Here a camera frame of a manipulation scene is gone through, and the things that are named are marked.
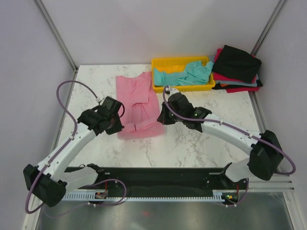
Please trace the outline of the pink t shirt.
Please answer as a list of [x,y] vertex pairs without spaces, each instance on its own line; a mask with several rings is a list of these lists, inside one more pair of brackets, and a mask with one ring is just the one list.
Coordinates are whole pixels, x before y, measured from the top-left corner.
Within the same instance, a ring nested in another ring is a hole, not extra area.
[[152,73],[143,72],[137,77],[116,76],[117,100],[125,109],[120,118],[123,130],[121,140],[151,138],[164,134],[164,127],[157,121],[160,115],[159,101],[152,87]]

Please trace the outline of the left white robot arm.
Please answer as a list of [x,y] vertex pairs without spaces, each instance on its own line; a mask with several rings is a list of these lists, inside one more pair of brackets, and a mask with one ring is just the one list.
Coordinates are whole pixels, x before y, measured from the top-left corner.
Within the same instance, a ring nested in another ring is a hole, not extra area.
[[108,96],[101,105],[83,111],[70,136],[36,166],[28,164],[24,168],[29,194],[35,195],[48,207],[54,207],[75,189],[88,185],[94,188],[104,186],[105,176],[100,174],[102,169],[95,164],[74,172],[66,172],[66,169],[98,135],[103,132],[112,135],[124,128],[119,115],[119,111],[124,109],[123,103]]

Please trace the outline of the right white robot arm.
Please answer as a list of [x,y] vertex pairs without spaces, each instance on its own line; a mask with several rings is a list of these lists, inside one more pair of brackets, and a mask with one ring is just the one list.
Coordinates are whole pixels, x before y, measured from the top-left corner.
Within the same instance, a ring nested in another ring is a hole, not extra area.
[[164,93],[162,111],[157,121],[163,125],[181,122],[188,129],[216,136],[242,150],[247,158],[227,164],[220,173],[220,184],[232,188],[238,181],[257,177],[268,181],[277,172],[283,155],[276,135],[267,130],[264,133],[242,129],[224,122],[212,111],[194,107],[185,95],[177,89]]

